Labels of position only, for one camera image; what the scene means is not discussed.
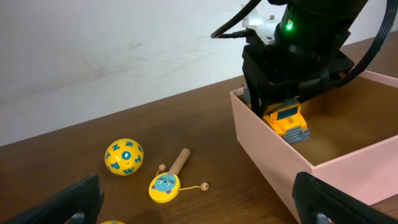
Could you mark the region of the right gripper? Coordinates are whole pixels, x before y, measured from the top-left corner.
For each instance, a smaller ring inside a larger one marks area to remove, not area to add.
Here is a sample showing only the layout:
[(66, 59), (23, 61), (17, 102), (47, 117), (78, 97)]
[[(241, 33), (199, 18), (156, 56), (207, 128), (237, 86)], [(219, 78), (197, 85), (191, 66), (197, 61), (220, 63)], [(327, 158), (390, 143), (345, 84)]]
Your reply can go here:
[(366, 1), (273, 3), (285, 6), (274, 29), (274, 43), (266, 45), (254, 35), (243, 48), (243, 73), (251, 109), (258, 116), (287, 99), (298, 98), (303, 103), (345, 85), (369, 63), (368, 55), (355, 64), (340, 51)]

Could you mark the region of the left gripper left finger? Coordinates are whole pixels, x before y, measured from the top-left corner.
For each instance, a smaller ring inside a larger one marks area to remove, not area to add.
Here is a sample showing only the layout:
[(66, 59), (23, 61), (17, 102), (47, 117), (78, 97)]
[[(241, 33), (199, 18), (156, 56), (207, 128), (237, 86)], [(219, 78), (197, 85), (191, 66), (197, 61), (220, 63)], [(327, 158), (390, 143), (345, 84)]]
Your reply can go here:
[(96, 223), (103, 201), (104, 192), (100, 178), (93, 174), (5, 223)]

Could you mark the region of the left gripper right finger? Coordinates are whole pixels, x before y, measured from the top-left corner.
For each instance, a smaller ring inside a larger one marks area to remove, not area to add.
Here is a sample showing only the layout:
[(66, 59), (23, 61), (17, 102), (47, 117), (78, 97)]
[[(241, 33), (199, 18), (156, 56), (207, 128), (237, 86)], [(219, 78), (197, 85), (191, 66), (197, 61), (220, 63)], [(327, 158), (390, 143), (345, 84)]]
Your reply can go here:
[(397, 224), (395, 218), (307, 172), (296, 175), (292, 196), (301, 223)]

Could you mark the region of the yellow grey dump truck toy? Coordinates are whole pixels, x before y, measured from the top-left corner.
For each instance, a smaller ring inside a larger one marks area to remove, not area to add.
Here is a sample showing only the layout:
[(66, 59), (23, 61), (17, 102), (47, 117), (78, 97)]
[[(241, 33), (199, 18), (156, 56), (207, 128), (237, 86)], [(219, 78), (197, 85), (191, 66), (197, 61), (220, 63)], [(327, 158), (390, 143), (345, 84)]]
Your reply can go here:
[(301, 109), (296, 98), (289, 98), (283, 103), (270, 105), (262, 115), (262, 120), (288, 144), (295, 144), (310, 135)]

